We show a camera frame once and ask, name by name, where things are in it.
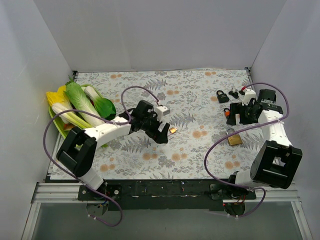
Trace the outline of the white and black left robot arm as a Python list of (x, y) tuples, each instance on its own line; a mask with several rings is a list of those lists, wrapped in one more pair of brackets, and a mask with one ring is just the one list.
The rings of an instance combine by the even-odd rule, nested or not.
[(56, 158), (77, 179), (89, 187), (95, 200), (106, 196), (104, 179), (92, 167), (95, 152), (101, 146), (119, 137), (143, 131), (157, 144), (168, 143), (170, 124), (163, 117), (170, 113), (164, 105), (153, 106), (146, 100), (139, 101), (135, 108), (116, 116), (110, 123), (80, 129), (74, 127), (57, 152)]

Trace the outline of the orange and black padlock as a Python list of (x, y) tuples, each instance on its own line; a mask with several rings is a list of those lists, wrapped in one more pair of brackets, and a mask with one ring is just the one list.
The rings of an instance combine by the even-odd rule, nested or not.
[(230, 117), (230, 109), (229, 108), (224, 108), (223, 112), (224, 112), (224, 115), (225, 115), (226, 119), (228, 119)]

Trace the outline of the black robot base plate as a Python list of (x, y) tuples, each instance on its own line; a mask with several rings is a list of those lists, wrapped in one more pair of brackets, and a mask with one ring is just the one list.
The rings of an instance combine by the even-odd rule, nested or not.
[(208, 209), (223, 211), (223, 201), (256, 199), (254, 192), (236, 190), (214, 179), (108, 180), (98, 191), (123, 210)]

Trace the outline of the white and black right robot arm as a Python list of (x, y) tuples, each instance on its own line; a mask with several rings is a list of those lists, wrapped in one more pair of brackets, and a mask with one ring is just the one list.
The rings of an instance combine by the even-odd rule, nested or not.
[(289, 141), (284, 123), (283, 109), (276, 104), (276, 92), (262, 89), (256, 93), (252, 89), (241, 91), (243, 100), (232, 103), (229, 107), (227, 124), (236, 124), (236, 115), (243, 125), (263, 124), (261, 128), (264, 144), (255, 157), (251, 167), (246, 171), (236, 171), (228, 178), (227, 195), (237, 199), (247, 193), (249, 188), (271, 187), (287, 189), (301, 162), (302, 150), (293, 147)]

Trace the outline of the large brass padlock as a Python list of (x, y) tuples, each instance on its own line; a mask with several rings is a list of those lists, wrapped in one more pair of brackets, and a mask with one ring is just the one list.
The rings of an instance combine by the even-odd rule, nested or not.
[[(226, 130), (226, 135), (231, 135), (235, 132), (235, 130), (233, 128), (228, 128)], [(230, 146), (237, 146), (237, 145), (242, 145), (243, 141), (241, 139), (241, 136), (239, 134), (234, 134), (231, 135), (227, 138), (227, 141), (229, 143)]]

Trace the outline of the black-headed key bunch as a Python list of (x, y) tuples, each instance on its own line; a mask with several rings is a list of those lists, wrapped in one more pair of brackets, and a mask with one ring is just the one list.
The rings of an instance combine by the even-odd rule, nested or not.
[(241, 98), (241, 96), (240, 96), (240, 94), (239, 94), (239, 92), (238, 92), (237, 89), (232, 88), (232, 89), (228, 92), (228, 94), (229, 94), (231, 97), (233, 97), (235, 100), (242, 101), (242, 98)]

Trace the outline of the black Kaijing padlock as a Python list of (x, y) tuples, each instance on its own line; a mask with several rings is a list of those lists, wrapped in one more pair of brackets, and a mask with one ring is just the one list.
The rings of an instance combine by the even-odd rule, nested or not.
[(216, 92), (216, 96), (217, 96), (217, 100), (220, 104), (224, 104), (224, 103), (227, 103), (229, 102), (229, 97), (227, 96), (226, 93), (224, 93), (222, 90), (218, 90)]

